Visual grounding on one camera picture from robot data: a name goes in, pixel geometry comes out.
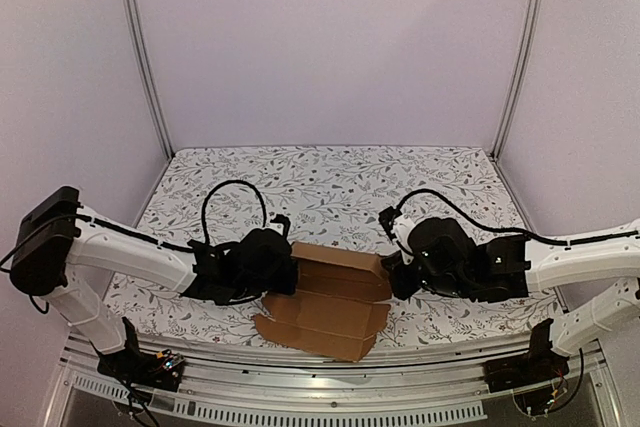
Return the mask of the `brown cardboard box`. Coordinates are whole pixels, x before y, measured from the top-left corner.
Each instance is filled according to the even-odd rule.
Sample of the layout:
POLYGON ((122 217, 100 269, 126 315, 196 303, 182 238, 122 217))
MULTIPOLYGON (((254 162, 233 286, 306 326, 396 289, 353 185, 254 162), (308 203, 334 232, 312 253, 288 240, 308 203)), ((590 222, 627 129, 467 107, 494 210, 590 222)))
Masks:
POLYGON ((269 293, 253 317, 266 341, 358 362, 386 328, 392 298, 378 254, 310 243, 293 244, 299 279, 291 296, 269 293))

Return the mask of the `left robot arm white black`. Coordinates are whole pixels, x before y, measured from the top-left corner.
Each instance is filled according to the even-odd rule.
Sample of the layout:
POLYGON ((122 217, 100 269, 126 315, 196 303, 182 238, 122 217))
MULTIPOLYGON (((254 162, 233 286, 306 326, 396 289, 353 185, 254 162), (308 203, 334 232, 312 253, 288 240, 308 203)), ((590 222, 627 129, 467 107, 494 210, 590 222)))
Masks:
POLYGON ((172 244, 98 215, 79 192, 63 186, 21 221, 1 270, 12 285, 41 298, 81 332, 128 381, 148 373, 146 355, 133 347, 136 333, 117 319, 78 273, 93 267, 155 283, 182 297, 217 306, 252 302, 266 293, 292 295, 299 278, 290 222, 265 221, 239 241, 172 244))

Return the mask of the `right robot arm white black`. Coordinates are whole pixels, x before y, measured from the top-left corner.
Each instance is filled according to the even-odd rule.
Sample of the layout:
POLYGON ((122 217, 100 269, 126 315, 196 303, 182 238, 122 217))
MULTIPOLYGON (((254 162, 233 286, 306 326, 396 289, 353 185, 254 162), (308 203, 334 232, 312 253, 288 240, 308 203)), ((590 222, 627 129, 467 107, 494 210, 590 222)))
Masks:
POLYGON ((556 356, 575 354, 584 344, 639 316, 639 223, 580 237, 542 238, 519 228, 496 230, 475 243, 453 218, 414 222, 394 209, 379 222, 398 252, 384 258, 393 295, 420 290, 448 298, 496 303, 546 289, 610 279, 612 285, 531 336, 540 338, 517 362, 517 374, 537 383, 552 371, 556 356))

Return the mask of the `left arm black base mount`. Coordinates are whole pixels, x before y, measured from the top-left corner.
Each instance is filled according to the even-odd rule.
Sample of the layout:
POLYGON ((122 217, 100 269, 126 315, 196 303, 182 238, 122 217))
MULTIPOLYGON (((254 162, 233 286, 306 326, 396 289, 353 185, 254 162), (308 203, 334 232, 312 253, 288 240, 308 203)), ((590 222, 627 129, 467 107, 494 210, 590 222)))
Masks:
POLYGON ((98 372, 127 385, 177 392, 186 365, 184 356, 170 349, 154 354, 142 352, 133 324, 126 317, 122 321, 126 334, 124 346, 109 354, 96 350, 98 372))

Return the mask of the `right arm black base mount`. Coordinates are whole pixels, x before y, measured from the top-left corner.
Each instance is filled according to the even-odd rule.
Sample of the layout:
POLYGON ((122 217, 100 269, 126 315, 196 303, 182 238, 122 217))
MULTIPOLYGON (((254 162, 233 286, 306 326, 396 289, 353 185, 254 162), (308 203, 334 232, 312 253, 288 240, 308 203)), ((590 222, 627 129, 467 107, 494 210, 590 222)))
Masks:
MULTIPOLYGON (((489 360, 483 364, 484 382, 491 393, 552 380, 562 381, 569 373, 569 358, 552 351, 552 324, 553 320, 547 319, 532 329, 526 352, 489 360)), ((556 403, 558 394, 556 387, 547 384, 544 388, 517 394, 515 403, 525 415, 545 415, 556 403)))

